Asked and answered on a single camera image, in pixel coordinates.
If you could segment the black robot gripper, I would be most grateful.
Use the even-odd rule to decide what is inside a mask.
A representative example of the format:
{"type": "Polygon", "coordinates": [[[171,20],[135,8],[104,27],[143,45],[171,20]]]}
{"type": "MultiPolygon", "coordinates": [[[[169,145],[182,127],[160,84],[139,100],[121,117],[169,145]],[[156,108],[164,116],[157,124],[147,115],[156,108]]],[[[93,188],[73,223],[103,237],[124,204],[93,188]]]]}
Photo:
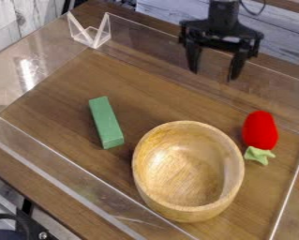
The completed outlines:
{"type": "Polygon", "coordinates": [[[210,0],[208,17],[180,22],[179,42],[186,48],[188,67],[198,73],[204,47],[234,53],[230,61],[228,80],[235,80],[248,58],[258,55],[264,35],[239,22],[242,0],[210,0]]]}

